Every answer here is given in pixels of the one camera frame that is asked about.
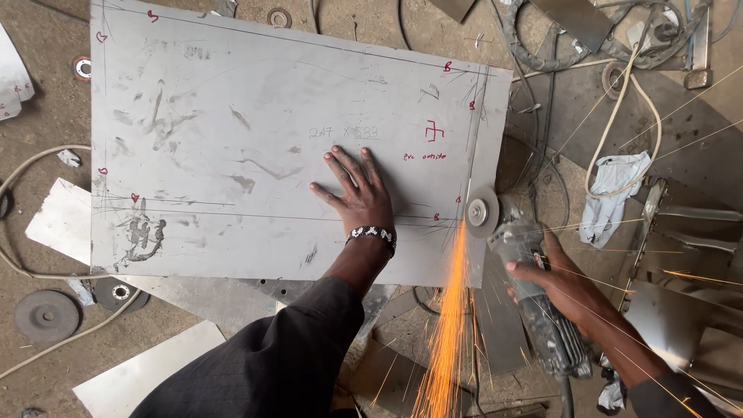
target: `angle grinder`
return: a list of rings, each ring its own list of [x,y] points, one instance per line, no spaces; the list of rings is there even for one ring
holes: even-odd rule
[[[464,218],[470,234],[485,239],[504,264],[516,261],[550,269],[540,247],[544,239],[542,226],[524,217],[508,198],[497,196],[489,187],[475,189],[468,196]],[[571,417],[573,402],[568,377],[588,379],[593,375],[578,329],[550,302],[541,286],[511,274],[508,281],[536,357],[560,383],[562,416]]]

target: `red symbol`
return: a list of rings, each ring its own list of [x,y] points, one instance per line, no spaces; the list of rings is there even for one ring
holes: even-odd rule
[[[426,138],[428,138],[428,131],[433,131],[433,139],[429,139],[428,142],[436,141],[436,132],[441,132],[441,137],[444,137],[444,131],[441,129],[436,129],[436,122],[433,120],[428,120],[427,122],[433,123],[433,128],[426,128]]]

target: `concrete floor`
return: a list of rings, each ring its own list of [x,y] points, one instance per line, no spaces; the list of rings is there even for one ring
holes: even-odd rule
[[[212,10],[216,3],[213,0],[156,2],[200,12]],[[48,3],[77,16],[88,16],[86,0],[48,0]],[[238,19],[264,22],[269,9],[283,7],[291,13],[294,29],[308,29],[307,6],[303,0],[285,0],[281,4],[266,0],[240,3],[237,8]],[[725,20],[733,6],[733,1],[720,3],[713,14],[716,22]],[[355,14],[358,23],[357,38],[360,42],[396,48],[401,46],[393,19],[395,0],[321,0],[319,4],[319,26],[324,34],[353,39],[353,26],[349,16]],[[72,59],[89,52],[89,40],[87,27],[59,19],[26,1],[0,2],[0,22],[5,26],[36,84],[36,96],[23,103],[21,115],[0,122],[0,178],[4,178],[26,158],[43,149],[60,144],[89,143],[89,85],[76,81],[70,72]],[[525,10],[522,22],[522,41],[530,50],[535,51],[547,30],[548,20],[530,8]],[[416,51],[511,67],[493,18],[482,1],[476,2],[464,24],[460,25],[448,19],[426,0],[406,0],[403,6],[403,24],[411,46]],[[714,65],[719,65],[717,71],[722,75],[737,67],[733,65],[730,47],[733,42],[743,38],[741,26],[738,24],[727,38],[713,48]],[[715,32],[721,30],[721,26],[717,24],[714,28]],[[485,33],[484,40],[494,42],[482,42],[475,49],[474,41],[465,38],[476,38],[479,33]],[[735,109],[739,109],[739,106],[734,106],[738,102],[733,103],[731,100],[739,99],[723,91],[710,91],[705,95],[705,100],[724,112],[724,115],[729,115],[731,120],[738,120],[740,114]],[[501,158],[509,158],[508,153]],[[89,156],[84,155],[83,159],[84,167],[89,167]],[[585,170],[566,158],[558,164],[558,169],[568,185],[571,201],[569,223],[578,223],[584,204],[582,183]],[[31,270],[83,274],[88,270],[86,266],[31,242],[23,234],[57,177],[63,177],[85,189],[89,188],[87,168],[72,169],[56,157],[49,157],[38,163],[14,187],[16,206],[7,221],[0,222],[3,230],[0,245],[3,248],[12,248],[16,256]],[[555,182],[540,182],[538,196],[541,219],[548,225],[558,225],[564,204]],[[640,205],[629,201],[625,219],[636,219],[639,212]],[[621,226],[609,248],[626,248],[631,233],[631,225]],[[588,276],[611,282],[619,271],[624,253],[592,251],[578,242],[574,230],[565,231],[561,240],[567,252]],[[14,330],[13,308],[17,300],[37,289],[65,289],[65,286],[53,280],[29,280],[4,263],[0,264],[0,353],[3,353],[0,356],[0,370],[6,370],[45,349],[41,344],[25,347],[29,342]],[[607,293],[611,290],[608,286],[602,288]],[[99,306],[88,307],[84,311],[80,329],[87,329],[108,315],[110,313]],[[421,335],[420,329],[421,324],[428,320],[425,315],[418,310],[407,319],[395,319],[381,327],[375,338],[383,344],[390,344],[390,347],[401,353],[409,353],[410,344],[424,340],[425,336]],[[72,387],[199,321],[199,318],[188,312],[152,298],[144,309],[118,318],[93,335],[69,344],[3,379],[0,382],[0,416],[17,416],[22,409],[30,406],[48,411],[48,416],[54,418],[88,416],[72,393]],[[395,341],[397,336],[408,332],[416,338],[400,338]],[[487,382],[482,389],[482,402],[486,411],[539,400],[551,404],[550,417],[559,415],[559,401],[554,397],[557,387],[536,365],[518,370],[513,376],[506,374],[494,377],[492,385],[487,374],[482,379]],[[602,384],[599,379],[574,384],[577,417],[600,416],[594,406]],[[384,415],[384,411],[376,406],[367,405],[366,410],[370,417]],[[623,412],[620,417],[632,415],[632,412]]]

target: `hand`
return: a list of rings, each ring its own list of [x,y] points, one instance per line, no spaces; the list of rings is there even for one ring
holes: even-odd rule
[[[613,321],[618,315],[617,310],[565,254],[552,231],[545,233],[545,253],[551,271],[515,262],[506,263],[506,269],[514,277],[544,288],[552,304],[573,321],[583,335],[596,340],[594,331],[603,325],[599,316]],[[508,294],[513,296],[513,291],[509,289]]]
[[[361,149],[366,173],[353,157],[337,145],[333,145],[324,158],[343,187],[343,197],[335,196],[315,182],[310,183],[310,190],[338,211],[345,233],[360,226],[376,226],[396,237],[392,202],[384,187],[379,167],[372,157],[372,151],[368,148]]]

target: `abrasive disc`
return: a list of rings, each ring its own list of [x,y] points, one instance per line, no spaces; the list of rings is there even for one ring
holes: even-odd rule
[[[113,277],[104,277],[98,279],[95,282],[93,288],[93,296],[96,298],[96,302],[111,312],[119,310],[123,304],[134,296],[137,288]],[[137,300],[132,302],[126,311],[123,313],[130,313],[138,310],[147,303],[149,300],[149,293],[142,292],[137,296]]]
[[[18,301],[13,321],[17,330],[31,341],[57,343],[75,332],[80,325],[80,313],[67,295],[39,290]]]
[[[500,207],[493,189],[480,186],[470,192],[464,209],[467,232],[475,238],[488,238],[498,227]]]

